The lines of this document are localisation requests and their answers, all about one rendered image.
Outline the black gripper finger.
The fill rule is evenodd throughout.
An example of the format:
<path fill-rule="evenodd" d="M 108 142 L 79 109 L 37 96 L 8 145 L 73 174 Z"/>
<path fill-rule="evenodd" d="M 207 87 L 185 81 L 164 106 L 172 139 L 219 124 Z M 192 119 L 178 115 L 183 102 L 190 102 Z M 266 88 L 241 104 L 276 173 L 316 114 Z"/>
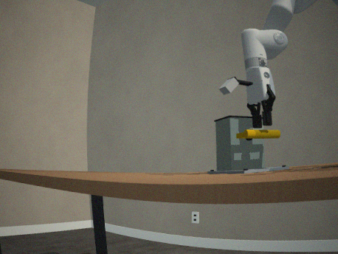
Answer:
<path fill-rule="evenodd" d="M 264 110 L 262 111 L 263 125 L 272 126 L 272 106 L 276 97 L 268 84 L 266 85 L 266 88 L 267 88 L 266 93 L 268 94 L 269 99 L 261 101 Z"/>
<path fill-rule="evenodd" d="M 257 106 L 257 109 L 255 106 Z M 253 128 L 262 128 L 262 119 L 260 114 L 261 103 L 252 104 L 252 106 L 247 104 L 247 108 L 251 111 Z"/>

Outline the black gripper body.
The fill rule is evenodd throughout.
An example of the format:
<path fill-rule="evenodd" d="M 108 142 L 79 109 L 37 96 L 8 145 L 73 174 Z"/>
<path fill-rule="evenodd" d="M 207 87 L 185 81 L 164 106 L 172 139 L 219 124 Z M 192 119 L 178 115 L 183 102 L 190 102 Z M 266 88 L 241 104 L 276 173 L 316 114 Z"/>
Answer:
<path fill-rule="evenodd" d="M 270 69 L 265 66 L 251 66 L 246 69 L 246 81 L 253 82 L 246 87 L 247 102 L 249 105 L 261 103 L 262 100 L 269 99 L 266 85 L 275 95 L 275 87 Z"/>

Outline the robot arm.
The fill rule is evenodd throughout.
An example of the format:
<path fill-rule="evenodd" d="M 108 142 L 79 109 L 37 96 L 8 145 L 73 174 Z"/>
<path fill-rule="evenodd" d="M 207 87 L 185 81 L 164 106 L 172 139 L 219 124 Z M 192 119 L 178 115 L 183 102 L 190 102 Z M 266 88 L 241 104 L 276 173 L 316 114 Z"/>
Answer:
<path fill-rule="evenodd" d="M 246 29 L 241 33 L 245 69 L 251 66 L 265 66 L 267 60 L 277 57 L 288 45 L 283 33 L 289 25 L 293 13 L 298 14 L 317 0 L 273 0 L 263 30 Z M 267 56 L 267 57 L 266 57 Z M 219 90 L 223 95 L 231 93 L 237 85 L 250 86 L 253 82 L 228 79 Z"/>

